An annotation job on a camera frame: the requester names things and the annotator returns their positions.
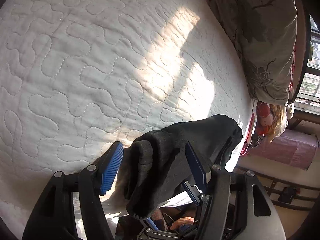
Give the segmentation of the white quilted bed cover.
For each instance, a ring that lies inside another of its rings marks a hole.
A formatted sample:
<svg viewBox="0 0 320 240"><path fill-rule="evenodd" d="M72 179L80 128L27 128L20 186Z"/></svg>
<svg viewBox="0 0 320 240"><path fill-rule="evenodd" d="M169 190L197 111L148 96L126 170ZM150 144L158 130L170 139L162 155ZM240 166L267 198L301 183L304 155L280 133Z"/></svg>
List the white quilted bed cover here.
<svg viewBox="0 0 320 240"><path fill-rule="evenodd" d="M21 238L55 171L119 140L214 114L244 132L242 66L208 0L6 0L1 218Z"/></svg>

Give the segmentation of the stuffed toy in plastic bag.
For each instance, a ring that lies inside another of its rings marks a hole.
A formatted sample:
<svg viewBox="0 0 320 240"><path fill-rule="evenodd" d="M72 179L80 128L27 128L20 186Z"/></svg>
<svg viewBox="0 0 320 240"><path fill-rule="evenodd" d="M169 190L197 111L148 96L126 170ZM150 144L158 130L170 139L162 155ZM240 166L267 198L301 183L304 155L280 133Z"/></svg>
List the stuffed toy in plastic bag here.
<svg viewBox="0 0 320 240"><path fill-rule="evenodd" d="M255 107L255 117L257 118L255 131L257 135L263 136L268 143L271 143L284 133L294 111L294 103L273 105L257 101Z"/></svg>

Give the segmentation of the pink covered bench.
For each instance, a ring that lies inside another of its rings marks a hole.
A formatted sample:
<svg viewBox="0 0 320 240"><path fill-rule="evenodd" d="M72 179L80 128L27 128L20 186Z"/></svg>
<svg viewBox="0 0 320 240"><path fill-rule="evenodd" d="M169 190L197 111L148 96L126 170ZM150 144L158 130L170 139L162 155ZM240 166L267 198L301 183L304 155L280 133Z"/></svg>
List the pink covered bench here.
<svg viewBox="0 0 320 240"><path fill-rule="evenodd" d="M281 136L274 138L272 142L264 139L257 147L250 149L248 153L301 170L308 170L318 149L319 142L315 135L285 130Z"/></svg>

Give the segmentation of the black pants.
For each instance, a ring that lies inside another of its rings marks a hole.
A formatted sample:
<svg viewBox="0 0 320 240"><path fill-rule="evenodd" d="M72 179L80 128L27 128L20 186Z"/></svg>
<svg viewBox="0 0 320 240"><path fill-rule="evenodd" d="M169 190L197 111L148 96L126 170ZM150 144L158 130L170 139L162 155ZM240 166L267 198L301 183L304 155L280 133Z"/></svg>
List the black pants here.
<svg viewBox="0 0 320 240"><path fill-rule="evenodd" d="M179 122L141 135L124 151L127 212L144 219L173 197L176 187L191 176L187 142L206 159L225 166L241 140L242 129L226 115Z"/></svg>

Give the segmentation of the beige floral pillow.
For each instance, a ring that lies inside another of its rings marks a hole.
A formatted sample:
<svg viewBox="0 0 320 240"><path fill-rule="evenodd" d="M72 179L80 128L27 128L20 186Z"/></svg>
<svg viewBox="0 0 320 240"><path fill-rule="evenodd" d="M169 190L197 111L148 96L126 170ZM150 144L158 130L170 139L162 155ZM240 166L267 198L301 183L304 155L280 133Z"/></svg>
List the beige floral pillow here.
<svg viewBox="0 0 320 240"><path fill-rule="evenodd" d="M295 0L211 0L236 49L250 97L285 105L297 34Z"/></svg>

